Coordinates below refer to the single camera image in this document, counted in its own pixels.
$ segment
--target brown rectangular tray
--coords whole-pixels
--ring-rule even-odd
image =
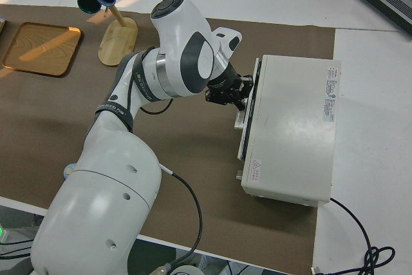
[[[23,23],[3,57],[13,70],[62,77],[71,65],[82,39],[78,28]]]

